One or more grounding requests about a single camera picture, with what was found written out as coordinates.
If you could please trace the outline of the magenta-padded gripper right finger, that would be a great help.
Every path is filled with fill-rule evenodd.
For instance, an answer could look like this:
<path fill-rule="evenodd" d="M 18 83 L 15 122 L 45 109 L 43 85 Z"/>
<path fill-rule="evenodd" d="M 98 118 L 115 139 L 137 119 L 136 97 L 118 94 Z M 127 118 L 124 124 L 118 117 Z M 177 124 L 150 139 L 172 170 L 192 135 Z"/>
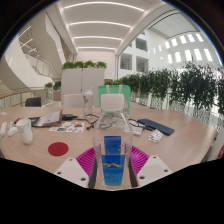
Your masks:
<path fill-rule="evenodd" d="M 171 173 L 171 169 L 157 155 L 149 156 L 137 147 L 132 147 L 129 174 L 133 188 L 143 187 Z"/>

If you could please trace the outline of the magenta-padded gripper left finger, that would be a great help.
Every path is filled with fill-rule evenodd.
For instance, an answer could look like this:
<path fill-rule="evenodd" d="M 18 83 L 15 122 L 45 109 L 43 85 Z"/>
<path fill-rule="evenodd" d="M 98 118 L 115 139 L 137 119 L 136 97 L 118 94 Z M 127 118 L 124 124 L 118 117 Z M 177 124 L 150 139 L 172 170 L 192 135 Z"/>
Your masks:
<path fill-rule="evenodd" d="M 93 148 L 86 150 L 77 158 L 68 158 L 56 170 L 55 175 L 84 188 L 94 188 L 97 162 Z"/>

